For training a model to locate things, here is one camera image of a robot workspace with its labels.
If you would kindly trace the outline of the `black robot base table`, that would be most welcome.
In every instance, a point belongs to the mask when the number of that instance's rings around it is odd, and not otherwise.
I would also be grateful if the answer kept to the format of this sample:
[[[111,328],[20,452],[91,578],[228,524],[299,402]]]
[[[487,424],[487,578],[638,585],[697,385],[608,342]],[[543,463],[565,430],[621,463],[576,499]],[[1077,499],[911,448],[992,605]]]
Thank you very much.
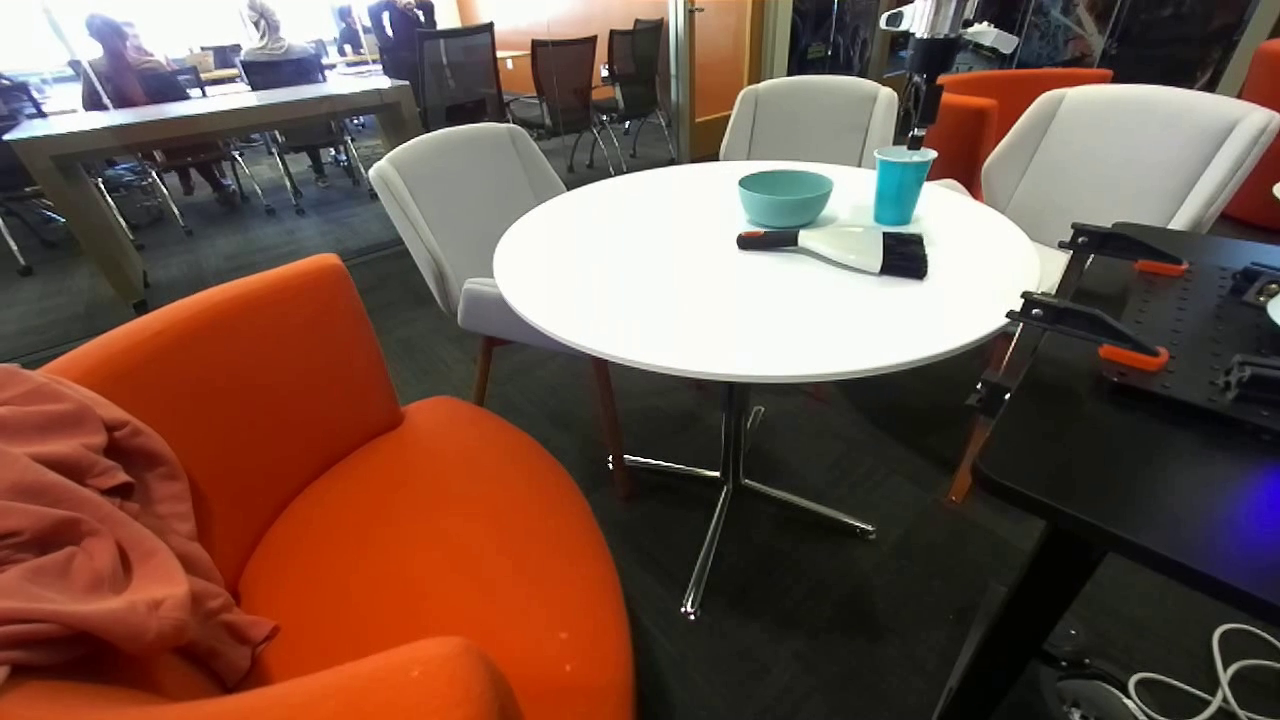
[[[1087,379],[1080,338],[1043,338],[978,480],[997,499],[1043,519],[1022,570],[971,626],[933,720],[992,720],[1022,664],[1067,614],[1093,570],[1124,554],[1246,614],[1280,614],[1280,436],[1273,415],[1237,420],[1206,402],[1242,336],[1274,349],[1228,306],[1228,276],[1280,264],[1265,239],[1200,239],[1192,268],[1142,316],[1166,310],[1172,374],[1194,369],[1194,400]]]

